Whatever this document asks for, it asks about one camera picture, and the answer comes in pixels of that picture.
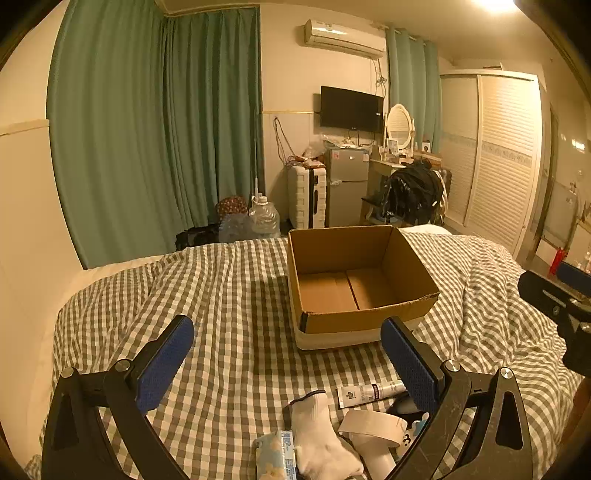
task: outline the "wall-mounted air conditioner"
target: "wall-mounted air conditioner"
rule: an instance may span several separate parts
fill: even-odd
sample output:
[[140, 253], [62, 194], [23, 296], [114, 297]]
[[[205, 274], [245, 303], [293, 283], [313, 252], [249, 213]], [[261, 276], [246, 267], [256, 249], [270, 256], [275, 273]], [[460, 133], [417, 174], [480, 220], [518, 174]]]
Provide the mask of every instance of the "wall-mounted air conditioner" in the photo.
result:
[[386, 52], [386, 39], [342, 25], [308, 20], [304, 26], [306, 45], [339, 50], [371, 59]]

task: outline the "ceiling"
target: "ceiling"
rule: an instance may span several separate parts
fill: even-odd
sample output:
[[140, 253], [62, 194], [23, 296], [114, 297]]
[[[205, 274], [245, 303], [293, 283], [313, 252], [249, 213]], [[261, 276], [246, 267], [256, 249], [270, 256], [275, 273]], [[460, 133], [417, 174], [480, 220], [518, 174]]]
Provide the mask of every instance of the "ceiling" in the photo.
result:
[[[228, 5], [229, 0], [157, 0], [168, 14]], [[379, 24], [406, 28], [437, 43], [440, 55], [459, 59], [526, 60], [544, 67], [548, 90], [582, 99], [583, 94], [566, 63], [542, 30], [521, 11], [491, 14], [473, 0], [284, 0], [286, 3], [326, 8]]]

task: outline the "wardrobe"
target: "wardrobe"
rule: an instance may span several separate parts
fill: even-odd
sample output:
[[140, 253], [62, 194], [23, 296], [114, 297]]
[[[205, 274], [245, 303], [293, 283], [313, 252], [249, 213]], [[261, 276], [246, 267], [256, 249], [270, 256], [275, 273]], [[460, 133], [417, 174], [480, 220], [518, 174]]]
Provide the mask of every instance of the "wardrobe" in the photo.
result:
[[535, 75], [454, 70], [441, 75], [442, 166], [452, 172], [446, 223], [517, 257], [531, 227], [543, 150]]

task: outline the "teal curtain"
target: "teal curtain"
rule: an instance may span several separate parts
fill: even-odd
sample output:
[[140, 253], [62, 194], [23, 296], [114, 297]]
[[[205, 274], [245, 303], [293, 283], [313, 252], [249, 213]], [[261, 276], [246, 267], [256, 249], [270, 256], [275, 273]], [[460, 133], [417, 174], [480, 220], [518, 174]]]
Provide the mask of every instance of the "teal curtain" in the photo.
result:
[[51, 154], [86, 268], [175, 250], [262, 175], [258, 8], [166, 18], [71, 0], [51, 61]]
[[412, 39], [406, 30], [387, 29], [390, 108], [401, 103], [414, 118], [415, 141], [439, 151], [441, 83], [439, 55], [431, 41]]
[[238, 194], [248, 201], [254, 185], [258, 9], [169, 18], [164, 42], [165, 124], [178, 209], [186, 224], [205, 225], [216, 221], [219, 199]]

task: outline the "large water jug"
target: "large water jug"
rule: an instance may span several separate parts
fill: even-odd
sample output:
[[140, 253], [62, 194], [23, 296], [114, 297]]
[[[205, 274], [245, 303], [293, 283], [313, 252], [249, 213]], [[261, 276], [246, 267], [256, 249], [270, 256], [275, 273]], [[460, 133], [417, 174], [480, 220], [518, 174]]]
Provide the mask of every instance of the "large water jug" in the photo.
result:
[[252, 207], [248, 210], [252, 232], [257, 238], [279, 238], [279, 212], [264, 195], [252, 197]]

